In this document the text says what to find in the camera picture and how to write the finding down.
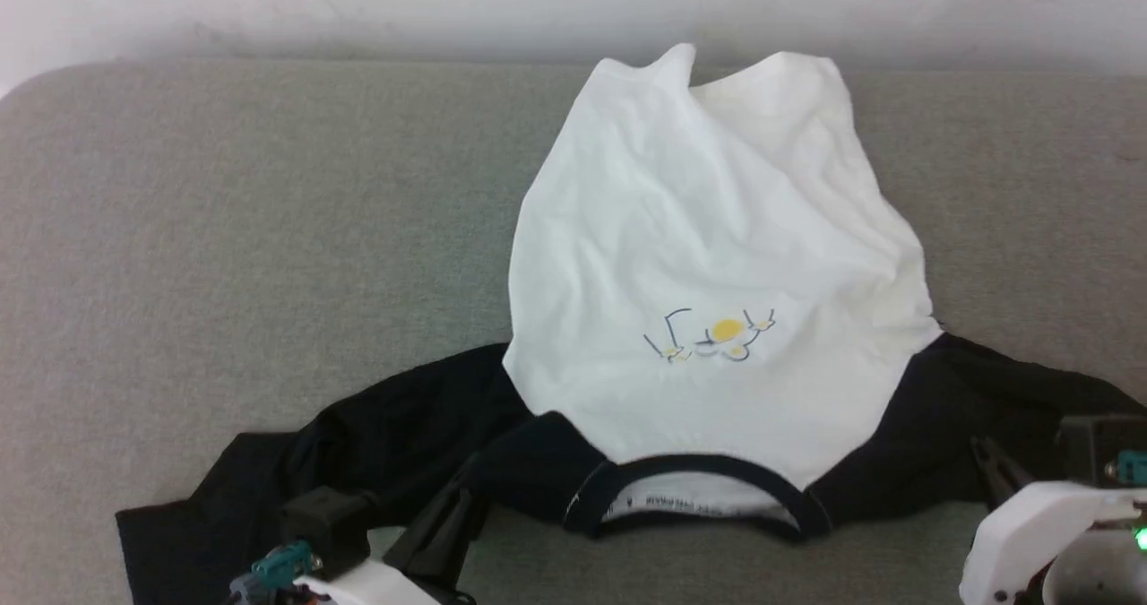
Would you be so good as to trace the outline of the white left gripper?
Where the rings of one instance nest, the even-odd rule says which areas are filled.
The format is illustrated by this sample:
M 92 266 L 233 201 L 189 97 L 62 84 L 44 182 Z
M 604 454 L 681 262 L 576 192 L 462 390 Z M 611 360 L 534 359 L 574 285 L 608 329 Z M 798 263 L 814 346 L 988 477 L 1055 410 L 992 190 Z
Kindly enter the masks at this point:
M 384 561 L 369 557 L 336 579 L 307 574 L 294 584 L 312 594 L 315 604 L 475 602 L 458 588 L 458 581 L 487 511 L 485 498 L 450 486 L 401 533 L 384 553 Z M 407 572 L 427 572 L 427 583 Z

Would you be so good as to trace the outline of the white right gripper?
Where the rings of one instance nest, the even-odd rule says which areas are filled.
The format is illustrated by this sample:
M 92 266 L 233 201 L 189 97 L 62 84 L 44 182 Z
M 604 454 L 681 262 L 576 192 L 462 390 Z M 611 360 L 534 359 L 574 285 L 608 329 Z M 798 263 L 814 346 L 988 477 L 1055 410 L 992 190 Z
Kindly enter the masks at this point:
M 1070 481 L 1037 481 L 1030 447 L 991 436 L 972 439 L 986 507 L 963 560 L 963 604 L 1005 604 L 1086 532 L 1123 532 L 1142 550 L 1144 488 L 1099 489 Z

